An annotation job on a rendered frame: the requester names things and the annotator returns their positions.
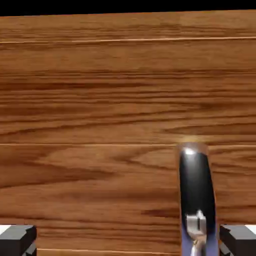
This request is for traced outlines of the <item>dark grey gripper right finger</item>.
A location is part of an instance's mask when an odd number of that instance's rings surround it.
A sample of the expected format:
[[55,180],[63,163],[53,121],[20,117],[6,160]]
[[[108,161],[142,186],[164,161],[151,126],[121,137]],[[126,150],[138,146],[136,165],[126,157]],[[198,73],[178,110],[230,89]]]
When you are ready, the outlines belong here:
[[220,256],[256,256],[256,224],[221,225]]

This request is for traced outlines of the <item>wooden cabinet door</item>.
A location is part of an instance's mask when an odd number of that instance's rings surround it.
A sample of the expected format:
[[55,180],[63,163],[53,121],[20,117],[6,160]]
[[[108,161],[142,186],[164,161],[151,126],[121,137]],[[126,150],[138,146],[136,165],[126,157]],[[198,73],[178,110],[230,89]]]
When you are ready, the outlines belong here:
[[0,142],[256,143],[256,38],[0,43]]
[[0,222],[36,225],[46,249],[176,253],[185,141],[209,147],[218,220],[256,222],[256,135],[0,142]]

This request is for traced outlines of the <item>wooden cabinet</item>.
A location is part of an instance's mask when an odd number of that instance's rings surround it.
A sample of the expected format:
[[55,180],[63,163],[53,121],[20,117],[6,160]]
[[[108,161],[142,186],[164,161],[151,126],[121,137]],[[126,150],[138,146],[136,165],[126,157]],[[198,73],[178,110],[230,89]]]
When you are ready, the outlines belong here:
[[[256,10],[25,16],[0,18],[0,43],[256,39]],[[180,256],[178,252],[44,248],[38,256]]]

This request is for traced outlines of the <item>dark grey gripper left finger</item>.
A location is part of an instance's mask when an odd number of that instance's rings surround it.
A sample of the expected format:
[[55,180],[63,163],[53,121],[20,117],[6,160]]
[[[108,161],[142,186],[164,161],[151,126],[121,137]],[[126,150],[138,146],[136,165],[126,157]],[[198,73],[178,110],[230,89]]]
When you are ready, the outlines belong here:
[[0,224],[0,256],[37,256],[34,225]]

